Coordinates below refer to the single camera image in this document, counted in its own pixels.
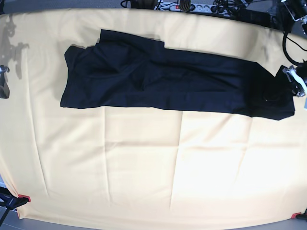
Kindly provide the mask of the dark navy T-shirt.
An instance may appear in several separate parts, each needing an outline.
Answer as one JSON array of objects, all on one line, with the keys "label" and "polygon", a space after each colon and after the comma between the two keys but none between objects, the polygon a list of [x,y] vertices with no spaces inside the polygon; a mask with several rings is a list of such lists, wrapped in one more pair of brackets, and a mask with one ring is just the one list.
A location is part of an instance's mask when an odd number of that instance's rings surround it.
[{"label": "dark navy T-shirt", "polygon": [[102,30],[88,48],[65,52],[67,84],[60,105],[153,107],[282,120],[295,114],[290,82],[256,62],[174,50],[164,42]]}]

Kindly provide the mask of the yellow table cloth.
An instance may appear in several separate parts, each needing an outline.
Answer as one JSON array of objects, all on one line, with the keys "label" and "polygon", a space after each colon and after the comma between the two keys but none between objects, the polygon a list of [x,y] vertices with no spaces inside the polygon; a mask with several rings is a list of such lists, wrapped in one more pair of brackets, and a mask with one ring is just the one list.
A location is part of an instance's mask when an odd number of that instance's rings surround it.
[{"label": "yellow table cloth", "polygon": [[101,29],[168,48],[288,61],[279,31],[209,16],[68,9],[0,18],[11,95],[0,102],[0,174],[19,216],[93,228],[257,225],[307,207],[307,113],[282,121],[155,108],[62,108],[64,59]]}]

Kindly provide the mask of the left red black clamp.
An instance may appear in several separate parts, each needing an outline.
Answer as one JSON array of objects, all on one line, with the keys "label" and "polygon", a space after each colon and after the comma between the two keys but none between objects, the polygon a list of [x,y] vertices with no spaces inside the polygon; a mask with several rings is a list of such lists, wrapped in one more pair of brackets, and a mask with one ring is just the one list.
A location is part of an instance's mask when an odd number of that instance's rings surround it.
[{"label": "left red black clamp", "polygon": [[9,210],[16,209],[31,202],[31,198],[25,195],[18,195],[15,197],[7,188],[0,188],[0,206]]}]

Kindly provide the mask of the red black clamp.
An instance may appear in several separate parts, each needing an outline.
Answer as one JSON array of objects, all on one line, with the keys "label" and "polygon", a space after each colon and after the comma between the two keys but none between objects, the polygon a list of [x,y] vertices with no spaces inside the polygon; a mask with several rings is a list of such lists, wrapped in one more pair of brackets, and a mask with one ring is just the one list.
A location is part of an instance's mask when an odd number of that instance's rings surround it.
[{"label": "red black clamp", "polygon": [[305,220],[307,221],[307,209],[305,210],[304,213],[294,213],[291,216],[292,219],[299,219],[299,220]]},{"label": "red black clamp", "polygon": [[9,210],[16,209],[31,202],[31,198],[25,195],[18,195],[15,197],[7,188],[0,188],[0,206]]}]

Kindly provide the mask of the white power strip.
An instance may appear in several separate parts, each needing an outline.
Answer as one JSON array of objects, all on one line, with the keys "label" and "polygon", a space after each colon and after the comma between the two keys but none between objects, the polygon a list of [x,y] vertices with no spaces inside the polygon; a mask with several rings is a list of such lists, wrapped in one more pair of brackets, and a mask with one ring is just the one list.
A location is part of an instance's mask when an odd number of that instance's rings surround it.
[{"label": "white power strip", "polygon": [[187,10],[180,7],[179,1],[176,2],[164,2],[162,1],[159,6],[155,8],[159,11],[170,11],[170,12],[190,12],[190,13],[216,13],[216,14],[227,14],[227,10],[222,11],[221,6],[190,3]]}]

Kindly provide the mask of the black box on floor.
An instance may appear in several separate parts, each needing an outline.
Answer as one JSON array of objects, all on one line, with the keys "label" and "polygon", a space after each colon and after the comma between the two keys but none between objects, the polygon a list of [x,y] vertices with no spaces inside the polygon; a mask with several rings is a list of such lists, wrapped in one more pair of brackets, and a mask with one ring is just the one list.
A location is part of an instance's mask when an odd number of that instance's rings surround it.
[{"label": "black box on floor", "polygon": [[237,20],[265,27],[269,27],[271,24],[271,16],[268,13],[246,9],[239,10]]}]

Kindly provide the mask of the right red black clamp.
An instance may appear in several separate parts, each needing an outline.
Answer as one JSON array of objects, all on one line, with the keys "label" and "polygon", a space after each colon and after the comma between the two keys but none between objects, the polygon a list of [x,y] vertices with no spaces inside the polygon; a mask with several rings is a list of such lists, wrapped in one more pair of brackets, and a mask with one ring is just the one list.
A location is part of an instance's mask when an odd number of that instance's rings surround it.
[{"label": "right red black clamp", "polygon": [[299,220],[305,220],[307,221],[307,209],[305,210],[304,213],[294,213],[291,216],[292,219],[299,219]]}]

